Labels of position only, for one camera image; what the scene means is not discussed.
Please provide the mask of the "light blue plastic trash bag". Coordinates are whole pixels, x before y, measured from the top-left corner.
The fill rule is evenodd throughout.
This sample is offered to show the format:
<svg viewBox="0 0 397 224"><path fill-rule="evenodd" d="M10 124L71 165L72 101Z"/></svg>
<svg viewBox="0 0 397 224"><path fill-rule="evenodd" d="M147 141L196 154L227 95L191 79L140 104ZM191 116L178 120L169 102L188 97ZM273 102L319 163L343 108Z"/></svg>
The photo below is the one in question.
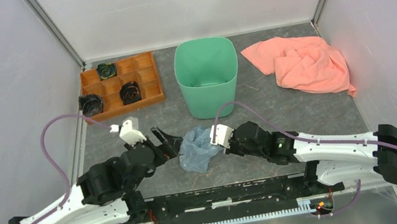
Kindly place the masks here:
<svg viewBox="0 0 397 224"><path fill-rule="evenodd" d="M211 129L197 126L183 136L179 161L185 171L205 173L211 158L222 151L222 147L210 144L210 135Z"/></svg>

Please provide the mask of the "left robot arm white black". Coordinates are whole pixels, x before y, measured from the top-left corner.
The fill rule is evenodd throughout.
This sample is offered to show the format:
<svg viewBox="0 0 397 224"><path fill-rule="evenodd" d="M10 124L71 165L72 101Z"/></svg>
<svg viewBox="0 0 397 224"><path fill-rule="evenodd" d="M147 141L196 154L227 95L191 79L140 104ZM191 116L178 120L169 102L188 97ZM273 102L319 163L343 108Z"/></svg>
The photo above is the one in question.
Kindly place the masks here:
<svg viewBox="0 0 397 224"><path fill-rule="evenodd" d="M151 129L160 145L149 138L118 157L93 165L70 187L69 194L29 217L12 217L8 224L140 224L149 208L138 186L161 165L179 155L183 138Z"/></svg>

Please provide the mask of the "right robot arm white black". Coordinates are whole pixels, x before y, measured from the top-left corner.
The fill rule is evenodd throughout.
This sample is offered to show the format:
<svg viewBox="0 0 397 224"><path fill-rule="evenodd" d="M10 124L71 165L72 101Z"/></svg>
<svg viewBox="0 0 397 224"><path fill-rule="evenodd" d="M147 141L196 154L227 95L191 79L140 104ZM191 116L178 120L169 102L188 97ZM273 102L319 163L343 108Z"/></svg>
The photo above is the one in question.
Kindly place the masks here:
<svg viewBox="0 0 397 224"><path fill-rule="evenodd" d="M211 128L210 140L225 154L261 157L277 165L305 163L304 187L313 195L353 180L397 185L397 127L390 124L356 135L315 135L268 132L248 121L236 129L218 124Z"/></svg>

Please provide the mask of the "green plastic trash bin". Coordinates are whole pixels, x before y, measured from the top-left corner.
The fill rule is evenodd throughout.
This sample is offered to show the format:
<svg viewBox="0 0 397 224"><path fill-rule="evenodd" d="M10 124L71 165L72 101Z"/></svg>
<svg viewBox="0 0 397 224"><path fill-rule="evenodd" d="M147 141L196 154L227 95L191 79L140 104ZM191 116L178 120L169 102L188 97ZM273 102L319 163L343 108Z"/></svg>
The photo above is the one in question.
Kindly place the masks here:
<svg viewBox="0 0 397 224"><path fill-rule="evenodd" d="M230 39L189 40L174 56L176 81L194 118L213 119L221 106L235 99L238 58Z"/></svg>

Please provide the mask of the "black coil in tray centre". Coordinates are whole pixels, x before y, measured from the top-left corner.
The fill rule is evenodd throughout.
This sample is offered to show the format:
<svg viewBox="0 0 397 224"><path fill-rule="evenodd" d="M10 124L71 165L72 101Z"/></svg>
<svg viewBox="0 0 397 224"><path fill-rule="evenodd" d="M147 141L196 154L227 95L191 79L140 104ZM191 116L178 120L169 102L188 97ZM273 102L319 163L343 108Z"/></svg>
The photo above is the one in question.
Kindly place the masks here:
<svg viewBox="0 0 397 224"><path fill-rule="evenodd" d="M136 80L125 83L121 87L119 94L123 105L129 105L142 100L141 89Z"/></svg>

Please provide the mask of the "orange compartment tray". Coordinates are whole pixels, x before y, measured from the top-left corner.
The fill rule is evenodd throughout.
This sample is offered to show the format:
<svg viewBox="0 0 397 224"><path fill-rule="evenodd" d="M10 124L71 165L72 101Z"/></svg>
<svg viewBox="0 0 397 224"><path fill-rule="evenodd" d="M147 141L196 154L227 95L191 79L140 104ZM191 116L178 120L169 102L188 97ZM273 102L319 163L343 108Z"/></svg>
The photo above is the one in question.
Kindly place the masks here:
<svg viewBox="0 0 397 224"><path fill-rule="evenodd" d="M108 120L165 100L159 72L151 52L139 53L112 63L117 66L117 76L110 79L100 80L96 68L83 71L80 74L82 95L97 94L104 101L104 112L93 116L94 120ZM132 80L136 80L139 84L142 100L123 105L119 91L125 83Z"/></svg>

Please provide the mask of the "black coil at tray corner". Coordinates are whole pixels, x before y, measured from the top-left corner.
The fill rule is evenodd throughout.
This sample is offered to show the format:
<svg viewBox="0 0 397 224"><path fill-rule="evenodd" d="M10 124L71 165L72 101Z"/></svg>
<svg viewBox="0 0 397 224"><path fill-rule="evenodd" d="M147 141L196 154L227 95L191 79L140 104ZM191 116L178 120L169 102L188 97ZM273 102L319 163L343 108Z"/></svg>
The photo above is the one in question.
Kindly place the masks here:
<svg viewBox="0 0 397 224"><path fill-rule="evenodd" d="M79 109L85 117L93 117L104 112L104 101L100 95L84 94L79 96Z"/></svg>

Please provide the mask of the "black coil with yellow-green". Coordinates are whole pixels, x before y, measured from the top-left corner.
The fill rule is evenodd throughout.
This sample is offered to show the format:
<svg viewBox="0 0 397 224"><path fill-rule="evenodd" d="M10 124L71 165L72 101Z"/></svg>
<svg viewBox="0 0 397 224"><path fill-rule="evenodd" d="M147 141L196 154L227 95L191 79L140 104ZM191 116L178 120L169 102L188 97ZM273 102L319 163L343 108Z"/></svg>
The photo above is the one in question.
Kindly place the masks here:
<svg viewBox="0 0 397 224"><path fill-rule="evenodd" d="M103 63L97 65L97 73L100 80L107 80L117 76L117 66L115 63Z"/></svg>

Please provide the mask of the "pink cloth towel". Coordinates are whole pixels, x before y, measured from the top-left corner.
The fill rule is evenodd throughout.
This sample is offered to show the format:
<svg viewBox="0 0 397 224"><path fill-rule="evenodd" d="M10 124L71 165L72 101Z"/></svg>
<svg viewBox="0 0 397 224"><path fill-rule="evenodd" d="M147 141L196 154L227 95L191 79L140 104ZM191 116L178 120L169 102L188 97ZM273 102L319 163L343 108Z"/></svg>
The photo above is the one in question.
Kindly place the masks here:
<svg viewBox="0 0 397 224"><path fill-rule="evenodd" d="M279 87L316 94L357 94L342 53L321 37L273 37L241 54L262 74L274 74Z"/></svg>

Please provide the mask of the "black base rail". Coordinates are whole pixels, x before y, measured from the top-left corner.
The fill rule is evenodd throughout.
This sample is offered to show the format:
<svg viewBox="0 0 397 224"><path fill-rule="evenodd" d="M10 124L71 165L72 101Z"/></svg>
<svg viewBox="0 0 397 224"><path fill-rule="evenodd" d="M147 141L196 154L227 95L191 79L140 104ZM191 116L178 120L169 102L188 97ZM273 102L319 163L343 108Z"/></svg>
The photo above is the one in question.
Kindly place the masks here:
<svg viewBox="0 0 397 224"><path fill-rule="evenodd" d="M232 224L254 217L264 218L308 210L311 203L345 189L342 182L332 186L316 178L295 174L172 195L147 201L146 222L155 224Z"/></svg>

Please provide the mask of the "left aluminium corner post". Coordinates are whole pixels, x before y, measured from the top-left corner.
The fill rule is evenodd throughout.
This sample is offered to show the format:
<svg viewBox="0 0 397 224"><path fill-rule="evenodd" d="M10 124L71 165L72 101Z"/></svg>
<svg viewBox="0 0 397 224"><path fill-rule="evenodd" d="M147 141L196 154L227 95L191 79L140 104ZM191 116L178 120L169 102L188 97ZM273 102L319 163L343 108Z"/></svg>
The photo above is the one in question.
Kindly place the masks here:
<svg viewBox="0 0 397 224"><path fill-rule="evenodd" d="M49 16L43 6L38 0L24 0L32 12L41 20L44 26L57 40L58 44L67 52L69 57L80 67L81 70L85 69L85 60L79 55L76 49L71 45L68 39L64 36L63 32L58 28L53 19Z"/></svg>

